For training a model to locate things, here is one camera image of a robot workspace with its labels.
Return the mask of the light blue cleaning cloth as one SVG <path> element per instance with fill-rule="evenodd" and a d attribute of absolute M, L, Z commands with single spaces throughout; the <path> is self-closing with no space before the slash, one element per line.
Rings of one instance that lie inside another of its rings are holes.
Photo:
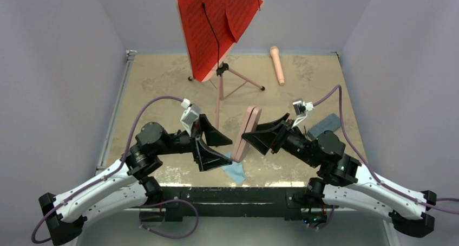
<path fill-rule="evenodd" d="M 233 161 L 231 165 L 222 166 L 221 168 L 237 185 L 241 185 L 246 180 L 243 163 Z"/>

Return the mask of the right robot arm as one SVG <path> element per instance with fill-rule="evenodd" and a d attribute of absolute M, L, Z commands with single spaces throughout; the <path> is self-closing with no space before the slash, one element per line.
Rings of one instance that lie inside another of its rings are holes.
<path fill-rule="evenodd" d="M 435 193 L 411 191 L 372 174 L 365 164 L 345 153 L 346 145 L 332 131 L 310 140 L 288 116 L 260 124 L 241 137 L 263 155 L 283 149 L 318 169 L 306 189 L 291 196 L 294 202 L 309 208 L 343 206 L 372 213 L 392 223 L 398 232 L 415 238 L 433 232 L 435 218 L 428 211 L 436 203 Z"/>

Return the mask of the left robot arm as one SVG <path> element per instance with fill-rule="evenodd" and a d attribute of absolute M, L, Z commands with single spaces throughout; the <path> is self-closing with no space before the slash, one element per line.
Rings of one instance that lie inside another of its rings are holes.
<path fill-rule="evenodd" d="M 53 245 L 79 237 L 85 226 L 121 210 L 162 202 L 162 190 L 152 173 L 162 166 L 161 155 L 190 153 L 199 171 L 230 165 L 231 159 L 215 150 L 232 143 L 208 121 L 206 115 L 187 116 L 186 129 L 168 133 L 157 122 L 142 126 L 135 143 L 120 159 L 83 184 L 60 194 L 39 198 Z"/>

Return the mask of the blue glasses case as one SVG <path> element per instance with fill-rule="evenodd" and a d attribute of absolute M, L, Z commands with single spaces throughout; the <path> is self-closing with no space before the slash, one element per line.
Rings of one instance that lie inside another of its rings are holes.
<path fill-rule="evenodd" d="M 325 131 L 336 131 L 340 129 L 341 127 L 341 121 L 340 117 L 336 115 L 335 113 L 332 113 L 325 117 L 323 120 L 320 122 L 316 123 L 314 126 L 312 126 L 307 132 L 306 135 L 308 138 L 311 140 L 317 138 L 320 134 L 322 134 Z"/>

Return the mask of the pink music stand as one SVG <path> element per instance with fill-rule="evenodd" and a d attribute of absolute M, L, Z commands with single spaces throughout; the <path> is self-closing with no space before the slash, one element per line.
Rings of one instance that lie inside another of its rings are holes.
<path fill-rule="evenodd" d="M 197 81 L 189 69 L 178 76 L 183 82 L 183 95 L 203 106 L 206 113 L 213 113 L 216 128 L 234 115 L 229 106 L 245 105 L 248 99 L 265 90 L 264 86 L 237 72 L 228 64 L 222 65 L 222 69 L 212 71 L 211 77 L 204 82 Z"/>

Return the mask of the pink toy microphone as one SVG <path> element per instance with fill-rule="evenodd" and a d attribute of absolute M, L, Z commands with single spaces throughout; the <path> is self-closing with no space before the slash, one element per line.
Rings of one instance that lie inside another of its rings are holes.
<path fill-rule="evenodd" d="M 271 58 L 273 60 L 274 69 L 276 71 L 276 76 L 278 79 L 278 83 L 280 86 L 285 84 L 284 72 L 281 66 L 280 56 L 279 56 L 279 49 L 277 46 L 272 46 L 270 48 Z"/>

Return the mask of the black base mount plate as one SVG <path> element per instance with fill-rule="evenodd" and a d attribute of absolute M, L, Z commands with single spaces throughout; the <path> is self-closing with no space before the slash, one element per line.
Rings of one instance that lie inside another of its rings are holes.
<path fill-rule="evenodd" d="M 300 221 L 330 209 L 304 187 L 163 187 L 141 209 L 159 210 L 167 222 L 184 217 L 267 217 Z"/>

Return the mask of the aluminium frame rail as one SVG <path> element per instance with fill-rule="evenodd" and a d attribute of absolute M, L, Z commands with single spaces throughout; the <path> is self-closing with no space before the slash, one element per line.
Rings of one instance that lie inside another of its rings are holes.
<path fill-rule="evenodd" d="M 125 48 L 86 49 L 73 59 L 75 69 L 65 87 L 73 141 L 64 173 L 74 174 L 76 182 L 67 185 L 66 191 L 91 178 L 101 161 L 121 102 L 128 57 L 134 54 Z"/>

